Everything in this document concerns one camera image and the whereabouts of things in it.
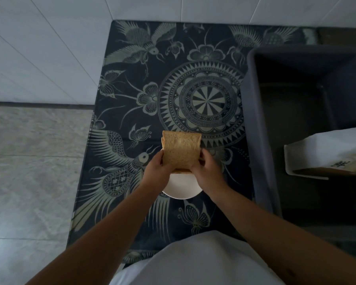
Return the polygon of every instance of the gray tile floor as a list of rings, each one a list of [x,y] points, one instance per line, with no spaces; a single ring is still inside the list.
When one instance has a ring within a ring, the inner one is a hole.
[[[24,284],[65,249],[91,117],[0,106],[0,285]]]

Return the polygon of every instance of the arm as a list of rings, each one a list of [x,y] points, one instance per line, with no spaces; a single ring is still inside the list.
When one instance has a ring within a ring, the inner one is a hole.
[[[134,192],[27,285],[109,284],[150,206],[169,181],[173,168],[160,165],[162,155],[158,152],[149,162]]]
[[[356,258],[261,209],[225,183],[211,154],[191,171],[198,184],[286,284],[356,284]]]

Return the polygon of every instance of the person's right arm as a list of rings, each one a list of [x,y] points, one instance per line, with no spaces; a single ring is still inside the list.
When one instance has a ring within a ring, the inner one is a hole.
[[[236,230],[286,284],[356,284],[356,258],[261,209],[225,183],[211,154],[191,171]]]

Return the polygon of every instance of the bread slice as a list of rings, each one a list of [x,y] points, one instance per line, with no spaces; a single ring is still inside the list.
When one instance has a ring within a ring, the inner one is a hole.
[[[162,131],[163,164],[172,164],[174,174],[192,174],[191,166],[200,156],[202,134]]]

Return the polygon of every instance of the person's right hand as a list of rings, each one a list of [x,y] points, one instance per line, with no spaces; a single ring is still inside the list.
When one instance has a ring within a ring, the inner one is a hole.
[[[209,151],[202,149],[202,153],[205,160],[204,166],[197,161],[190,170],[197,178],[200,188],[212,199],[218,192],[228,188],[228,186],[224,181],[220,167]]]

